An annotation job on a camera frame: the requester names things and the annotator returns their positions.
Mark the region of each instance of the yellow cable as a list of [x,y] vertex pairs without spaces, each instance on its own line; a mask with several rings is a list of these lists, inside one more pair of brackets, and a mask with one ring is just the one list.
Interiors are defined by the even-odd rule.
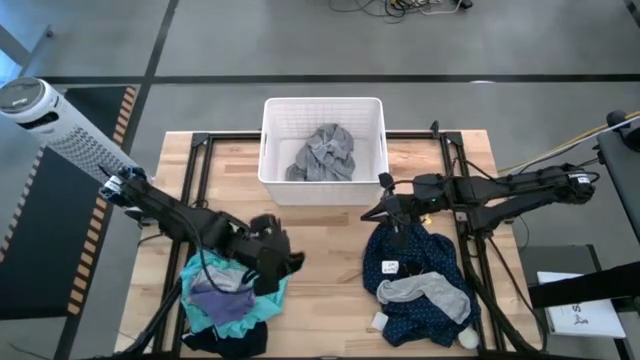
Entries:
[[[628,114],[627,116],[625,116],[625,117],[624,117],[624,119],[625,119],[625,120],[629,120],[629,119],[634,118],[634,117],[637,117],[637,116],[640,116],[640,111],[636,111],[636,112],[634,112],[634,113]],[[591,129],[591,130],[589,130],[589,131],[586,131],[586,132],[584,132],[584,133],[582,133],[582,134],[580,134],[580,135],[578,135],[578,136],[574,137],[574,138],[573,138],[573,139],[571,139],[571,140],[565,141],[564,143],[562,143],[562,144],[560,144],[560,145],[556,146],[555,148],[553,148],[553,149],[551,149],[551,150],[549,150],[549,151],[547,151],[547,152],[544,152],[544,153],[542,153],[542,154],[538,155],[538,156],[537,156],[535,159],[533,159],[533,160],[530,160],[530,161],[524,161],[524,162],[521,162],[521,163],[519,163],[519,164],[516,164],[516,165],[510,166],[510,167],[508,167],[508,168],[500,169],[500,170],[498,170],[498,173],[509,172],[509,171],[511,171],[511,170],[513,170],[513,169],[515,169],[515,168],[520,167],[520,166],[528,165],[529,163],[532,163],[532,162],[534,162],[534,161],[538,161],[538,160],[540,160],[540,159],[544,158],[545,156],[548,156],[548,155],[549,155],[549,154],[551,154],[552,152],[554,152],[554,151],[556,151],[556,150],[558,150],[558,149],[560,149],[560,148],[562,148],[562,147],[565,147],[565,146],[567,146],[567,145],[571,145],[571,144],[572,144],[572,143],[574,143],[574,142],[580,141],[580,140],[582,140],[582,139],[586,138],[587,136],[591,136],[591,135],[593,135],[593,134],[597,133],[598,131],[602,131],[602,130],[606,129],[608,126],[609,126],[609,125],[605,124],[605,125],[600,125],[600,126],[598,126],[598,127],[595,127],[595,128],[593,128],[593,129]]]

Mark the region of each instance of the navy polka dot shirt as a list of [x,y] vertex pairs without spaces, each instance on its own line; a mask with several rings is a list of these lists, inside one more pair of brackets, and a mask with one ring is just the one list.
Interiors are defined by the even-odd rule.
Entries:
[[399,249],[392,241],[392,231],[389,225],[380,224],[371,234],[363,261],[365,289],[375,296],[382,280],[401,279],[403,271],[398,274],[382,273],[383,260],[397,260],[400,269],[406,269],[409,264],[413,268],[419,267],[422,273],[435,271],[443,275],[451,285],[467,294],[471,300],[471,314],[458,325],[426,296],[410,302],[389,302],[382,305],[382,312],[389,316],[383,337],[393,346],[425,338],[430,338],[436,344],[451,346],[458,333],[480,317],[476,298],[456,265],[453,243],[442,235],[429,234],[421,224],[411,224],[406,227],[408,246]]

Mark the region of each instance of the teal cloth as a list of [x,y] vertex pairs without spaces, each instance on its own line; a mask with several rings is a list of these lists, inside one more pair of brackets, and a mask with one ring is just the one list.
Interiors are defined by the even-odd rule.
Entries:
[[[213,265],[219,269],[232,268],[243,271],[248,270],[246,266],[239,262],[225,259],[210,251],[205,251],[204,259],[207,265]],[[199,333],[208,327],[214,326],[218,337],[222,339],[227,337],[243,338],[248,330],[255,327],[256,323],[266,321],[267,319],[282,312],[284,292],[291,275],[280,280],[279,290],[277,292],[264,296],[257,296],[256,305],[242,320],[231,321],[222,324],[221,326],[215,326],[213,321],[204,311],[191,304],[188,300],[193,279],[201,270],[202,262],[200,261],[200,255],[196,254],[189,259],[187,266],[180,273],[180,278],[182,278],[182,296],[180,297],[180,301],[182,302],[182,306],[187,314],[187,318],[191,324],[191,331],[193,333]]]

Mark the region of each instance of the black mat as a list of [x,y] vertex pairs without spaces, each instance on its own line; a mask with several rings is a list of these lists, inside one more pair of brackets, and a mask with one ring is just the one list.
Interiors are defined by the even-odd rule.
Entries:
[[[134,97],[123,86],[65,94],[116,143],[133,136]],[[0,254],[0,319],[81,314],[111,214],[99,186],[52,150],[38,153]]]

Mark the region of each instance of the floor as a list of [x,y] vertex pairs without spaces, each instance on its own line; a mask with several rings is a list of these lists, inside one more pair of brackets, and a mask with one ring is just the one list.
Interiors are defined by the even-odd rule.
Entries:
[[[165,18],[176,3],[173,17]],[[640,29],[622,0],[583,0],[579,8],[571,0],[483,0],[466,12],[412,15],[395,25],[363,13],[336,13],[327,5],[0,0],[0,24],[28,48],[52,24],[56,35],[40,49],[31,75],[67,79],[74,86],[93,85],[95,78],[82,84],[83,77],[142,84],[140,93],[148,96],[131,156],[151,173],[166,131],[257,129],[270,97],[374,96],[384,104],[389,129],[423,129],[433,120],[448,129],[486,128],[499,168],[602,124],[612,110],[640,107]],[[351,0],[334,5],[354,6]],[[156,40],[165,30],[162,47]],[[150,61],[152,53],[161,54],[159,61]],[[0,79],[12,67],[0,57]],[[154,72],[165,80],[153,79]],[[278,83],[278,77],[233,83],[228,77],[363,74],[389,77],[377,83],[340,82],[348,77],[331,78],[333,83]],[[382,81],[400,75],[421,77]],[[469,83],[465,76],[506,82]],[[0,224],[7,224],[38,144],[7,122],[0,129]],[[586,161],[595,155],[591,145],[557,161]],[[553,205],[524,216],[529,246],[594,244],[604,268],[638,260],[640,246],[613,185],[604,168],[593,170],[603,179],[590,203]],[[522,223],[514,229],[524,243]],[[138,238],[135,224],[114,212],[72,358],[111,353]],[[626,314],[623,322],[637,339],[639,317]],[[62,319],[0,323],[0,358],[33,358],[11,345],[53,357],[62,325]],[[640,354],[640,343],[632,345]],[[555,337],[550,346],[557,354],[617,358],[610,341]]]

